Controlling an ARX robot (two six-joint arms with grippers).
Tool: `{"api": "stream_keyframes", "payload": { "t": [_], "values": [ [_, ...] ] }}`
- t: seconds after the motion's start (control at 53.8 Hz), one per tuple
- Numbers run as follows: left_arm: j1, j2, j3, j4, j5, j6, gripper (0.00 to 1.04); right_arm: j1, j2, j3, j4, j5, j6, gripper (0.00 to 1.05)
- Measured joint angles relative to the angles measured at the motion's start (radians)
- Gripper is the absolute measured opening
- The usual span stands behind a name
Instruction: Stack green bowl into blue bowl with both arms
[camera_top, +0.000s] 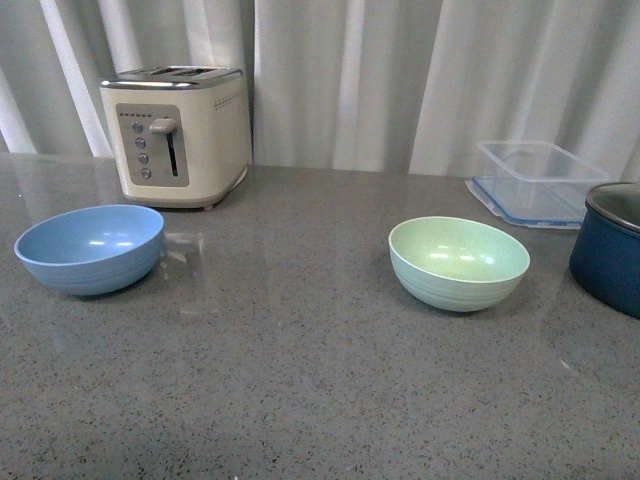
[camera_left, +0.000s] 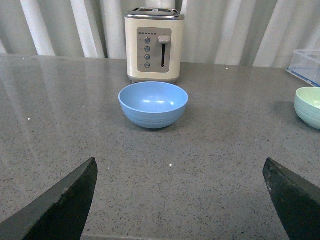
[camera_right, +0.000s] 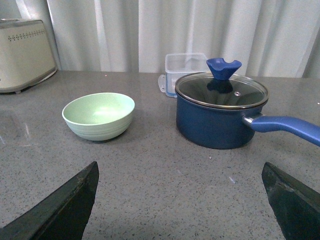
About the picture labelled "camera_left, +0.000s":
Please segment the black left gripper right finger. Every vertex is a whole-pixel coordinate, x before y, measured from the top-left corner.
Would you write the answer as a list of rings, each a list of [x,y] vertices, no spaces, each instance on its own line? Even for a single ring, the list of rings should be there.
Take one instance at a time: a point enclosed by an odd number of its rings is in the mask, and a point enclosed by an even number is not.
[[[320,188],[272,158],[263,177],[287,236],[291,240],[320,238]]]

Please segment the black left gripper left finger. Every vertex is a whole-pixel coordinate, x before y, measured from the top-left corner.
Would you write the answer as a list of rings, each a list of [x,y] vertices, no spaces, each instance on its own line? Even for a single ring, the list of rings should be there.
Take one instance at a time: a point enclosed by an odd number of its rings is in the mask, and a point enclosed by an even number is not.
[[[91,157],[0,224],[2,240],[79,240],[91,209],[98,166]]]

